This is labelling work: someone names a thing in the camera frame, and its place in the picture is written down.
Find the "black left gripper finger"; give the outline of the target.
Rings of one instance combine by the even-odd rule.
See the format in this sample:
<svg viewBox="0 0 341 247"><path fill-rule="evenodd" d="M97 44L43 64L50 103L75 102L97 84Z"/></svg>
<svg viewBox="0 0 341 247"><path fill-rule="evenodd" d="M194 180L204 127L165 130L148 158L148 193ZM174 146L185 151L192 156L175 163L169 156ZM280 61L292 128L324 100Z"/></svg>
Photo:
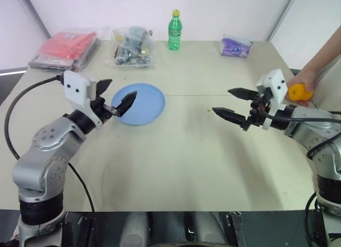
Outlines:
<svg viewBox="0 0 341 247"><path fill-rule="evenodd" d="M137 96L137 91L133 91L124 96L121 103L115 108L117 117L122 117L133 105Z"/></svg>
<svg viewBox="0 0 341 247"><path fill-rule="evenodd" d="M110 86L112 79L103 79L96 83L96 97L102 95Z"/></svg>

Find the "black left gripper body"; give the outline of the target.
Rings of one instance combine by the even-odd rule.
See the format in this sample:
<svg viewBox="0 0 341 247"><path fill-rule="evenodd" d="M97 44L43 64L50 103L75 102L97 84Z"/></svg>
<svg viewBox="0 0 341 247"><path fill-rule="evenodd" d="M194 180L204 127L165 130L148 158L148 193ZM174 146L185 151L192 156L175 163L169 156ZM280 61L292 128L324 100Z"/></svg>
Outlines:
<svg viewBox="0 0 341 247"><path fill-rule="evenodd" d="M91 101L90 107L95 115L95 117L91 118L93 123L106 123L107 120L118 114L118 110L115 107L106 105L105 99L100 96Z"/></svg>

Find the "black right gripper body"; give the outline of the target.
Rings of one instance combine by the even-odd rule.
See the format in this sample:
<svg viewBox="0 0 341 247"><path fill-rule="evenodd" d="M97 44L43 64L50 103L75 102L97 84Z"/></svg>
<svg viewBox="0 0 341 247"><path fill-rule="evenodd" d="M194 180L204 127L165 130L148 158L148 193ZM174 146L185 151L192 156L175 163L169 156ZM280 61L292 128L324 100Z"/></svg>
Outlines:
<svg viewBox="0 0 341 247"><path fill-rule="evenodd" d="M249 116L247 117L247 122L249 124L246 126L241 126L244 131L247 131L251 125L263 125L266 118L264 115L264 108L267 103L268 98L265 94L258 94L254 100L251 100L251 110L249 112Z"/></svg>

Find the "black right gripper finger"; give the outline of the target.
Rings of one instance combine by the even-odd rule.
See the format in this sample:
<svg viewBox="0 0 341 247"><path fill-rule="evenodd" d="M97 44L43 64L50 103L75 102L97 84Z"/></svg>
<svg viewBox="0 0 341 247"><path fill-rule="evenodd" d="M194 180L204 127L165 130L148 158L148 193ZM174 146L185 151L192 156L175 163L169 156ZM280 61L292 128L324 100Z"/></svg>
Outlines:
<svg viewBox="0 0 341 247"><path fill-rule="evenodd" d="M228 90L228 93L242 100L254 100L258 96L257 91L237 87Z"/></svg>
<svg viewBox="0 0 341 247"><path fill-rule="evenodd" d="M222 107L213 107L212 110L216 115L231 123L239 126L246 126L249 124L243 115L237 114L233 110Z"/></svg>

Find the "person's bare hand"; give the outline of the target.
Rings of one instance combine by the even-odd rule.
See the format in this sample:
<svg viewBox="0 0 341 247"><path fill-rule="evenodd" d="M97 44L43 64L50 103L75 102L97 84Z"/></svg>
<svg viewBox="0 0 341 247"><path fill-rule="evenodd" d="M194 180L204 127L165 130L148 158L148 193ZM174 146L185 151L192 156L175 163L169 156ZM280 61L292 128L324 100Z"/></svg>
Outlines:
<svg viewBox="0 0 341 247"><path fill-rule="evenodd" d="M301 70L296 76L294 76L291 80L287 82L287 87L290 89L295 84L300 84L305 87L305 92L310 94L310 98L308 100L293 100L290 98L289 93L286 94L286 99L295 102L303 107L309 107L310 101L312 98L312 94L314 91L314 81L315 81L316 73L309 70Z"/></svg>

